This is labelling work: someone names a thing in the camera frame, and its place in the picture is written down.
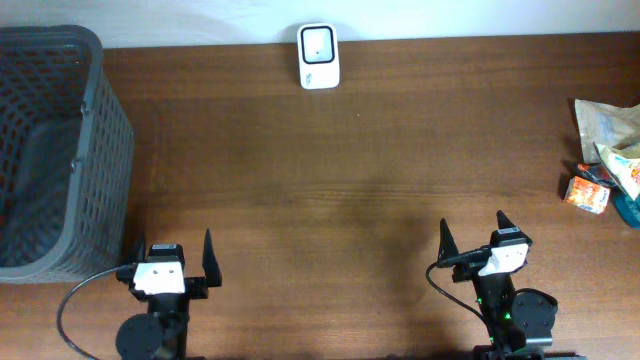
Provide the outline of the teal mouthwash bottle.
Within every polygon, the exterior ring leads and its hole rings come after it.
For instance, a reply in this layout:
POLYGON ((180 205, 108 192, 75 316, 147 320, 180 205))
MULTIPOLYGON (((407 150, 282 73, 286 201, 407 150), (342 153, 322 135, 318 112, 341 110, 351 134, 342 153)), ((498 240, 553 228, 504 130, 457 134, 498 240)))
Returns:
POLYGON ((639 221, 639 199, 633 200, 624 193, 616 193, 613 197, 613 204, 621 216, 622 220, 633 229, 640 227, 639 221))

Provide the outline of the black hex wrench set packet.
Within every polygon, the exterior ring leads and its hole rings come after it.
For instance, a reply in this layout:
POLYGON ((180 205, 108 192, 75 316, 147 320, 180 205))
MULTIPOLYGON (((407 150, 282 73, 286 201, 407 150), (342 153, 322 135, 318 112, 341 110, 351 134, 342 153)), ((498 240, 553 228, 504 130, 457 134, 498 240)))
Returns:
POLYGON ((600 186, 608 188, 617 187, 615 180, 601 163, 593 165, 577 164, 576 173, 580 177, 600 186))

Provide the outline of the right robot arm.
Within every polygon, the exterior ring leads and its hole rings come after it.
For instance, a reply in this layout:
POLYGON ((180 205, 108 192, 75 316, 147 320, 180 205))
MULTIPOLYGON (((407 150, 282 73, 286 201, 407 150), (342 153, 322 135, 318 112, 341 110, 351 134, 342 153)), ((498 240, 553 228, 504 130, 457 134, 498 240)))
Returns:
POLYGON ((489 243, 461 252, 447 222, 439 222, 437 259, 425 277, 444 297, 470 311, 484 324, 490 343, 477 345, 474 359, 579 359, 571 352, 549 352, 552 329, 558 312, 555 297, 533 288, 517 289, 511 276, 527 265, 532 239, 502 211, 496 213, 497 229, 489 243), (431 278, 435 268, 452 270, 452 281, 473 284, 477 307, 462 302, 431 278))

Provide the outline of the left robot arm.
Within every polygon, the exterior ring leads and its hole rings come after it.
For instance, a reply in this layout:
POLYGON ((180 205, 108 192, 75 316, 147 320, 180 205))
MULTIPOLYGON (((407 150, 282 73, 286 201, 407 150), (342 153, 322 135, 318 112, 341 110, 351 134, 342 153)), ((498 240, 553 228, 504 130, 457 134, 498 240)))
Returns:
POLYGON ((187 357, 189 307, 206 300, 211 288, 222 285, 212 235, 205 232, 202 276, 185 275, 184 249, 179 244, 146 246, 140 239, 126 267, 116 279, 127 285, 131 295, 147 305, 120 326, 115 346, 123 359, 179 360, 187 357))

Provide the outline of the orange tissue pack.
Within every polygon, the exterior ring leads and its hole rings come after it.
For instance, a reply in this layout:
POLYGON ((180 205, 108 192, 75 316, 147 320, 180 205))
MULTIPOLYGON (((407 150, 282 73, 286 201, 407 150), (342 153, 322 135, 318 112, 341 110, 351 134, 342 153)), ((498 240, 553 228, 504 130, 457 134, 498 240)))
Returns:
POLYGON ((610 189, 579 176, 568 184, 564 201, 593 214, 602 214, 608 204, 610 189))

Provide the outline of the kraft paper pouch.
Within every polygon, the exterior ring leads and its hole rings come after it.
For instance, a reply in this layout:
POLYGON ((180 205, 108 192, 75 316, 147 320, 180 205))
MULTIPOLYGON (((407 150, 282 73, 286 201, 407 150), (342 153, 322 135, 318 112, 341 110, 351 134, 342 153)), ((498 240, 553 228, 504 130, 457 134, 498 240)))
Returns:
POLYGON ((582 158, 587 164, 599 163, 595 143, 624 149, 639 142, 639 106, 616 107, 576 99, 576 122, 582 158))

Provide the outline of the yellow wet wipes pack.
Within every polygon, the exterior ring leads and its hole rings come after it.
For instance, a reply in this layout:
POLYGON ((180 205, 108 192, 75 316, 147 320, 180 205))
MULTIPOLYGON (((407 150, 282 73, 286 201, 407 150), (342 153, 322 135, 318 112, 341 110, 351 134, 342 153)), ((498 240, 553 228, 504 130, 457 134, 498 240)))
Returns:
POLYGON ((635 201, 639 196, 639 144, 618 150, 608 145, 594 143, 594 148, 617 186, 632 201, 635 201))

